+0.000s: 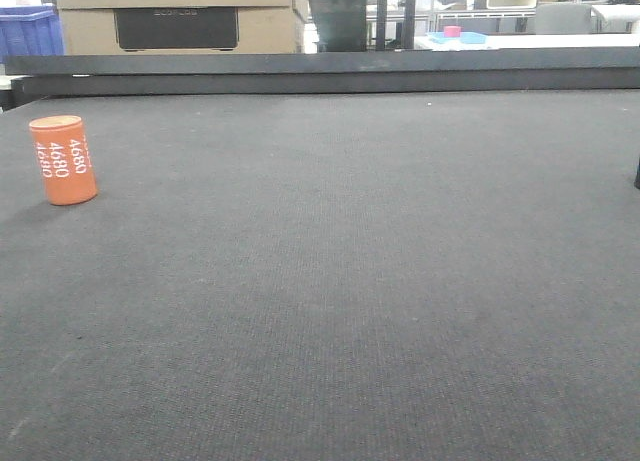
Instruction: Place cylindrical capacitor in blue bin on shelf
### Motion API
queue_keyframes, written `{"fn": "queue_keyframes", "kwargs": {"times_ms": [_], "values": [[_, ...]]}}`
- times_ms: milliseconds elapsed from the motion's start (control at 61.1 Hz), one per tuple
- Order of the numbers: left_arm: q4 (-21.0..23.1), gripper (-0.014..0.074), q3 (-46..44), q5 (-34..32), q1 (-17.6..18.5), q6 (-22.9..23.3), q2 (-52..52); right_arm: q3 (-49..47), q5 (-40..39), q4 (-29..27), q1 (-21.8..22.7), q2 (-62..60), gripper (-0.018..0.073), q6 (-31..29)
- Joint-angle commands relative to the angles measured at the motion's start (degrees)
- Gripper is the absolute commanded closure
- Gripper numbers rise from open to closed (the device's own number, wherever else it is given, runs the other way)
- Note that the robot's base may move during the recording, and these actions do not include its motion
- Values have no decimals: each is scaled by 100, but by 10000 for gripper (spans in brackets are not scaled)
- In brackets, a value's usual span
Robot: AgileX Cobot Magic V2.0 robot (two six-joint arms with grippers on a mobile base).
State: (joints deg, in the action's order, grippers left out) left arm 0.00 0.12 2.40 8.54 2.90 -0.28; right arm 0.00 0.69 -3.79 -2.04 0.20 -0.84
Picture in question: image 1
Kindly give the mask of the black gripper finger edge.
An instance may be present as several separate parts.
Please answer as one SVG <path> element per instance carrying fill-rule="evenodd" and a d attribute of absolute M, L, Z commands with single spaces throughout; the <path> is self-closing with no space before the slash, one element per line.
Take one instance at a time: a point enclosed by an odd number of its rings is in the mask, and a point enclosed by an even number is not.
<path fill-rule="evenodd" d="M 638 190 L 640 189 L 640 160 L 638 160 L 638 166 L 637 166 L 636 176 L 634 180 L 634 187 Z"/>

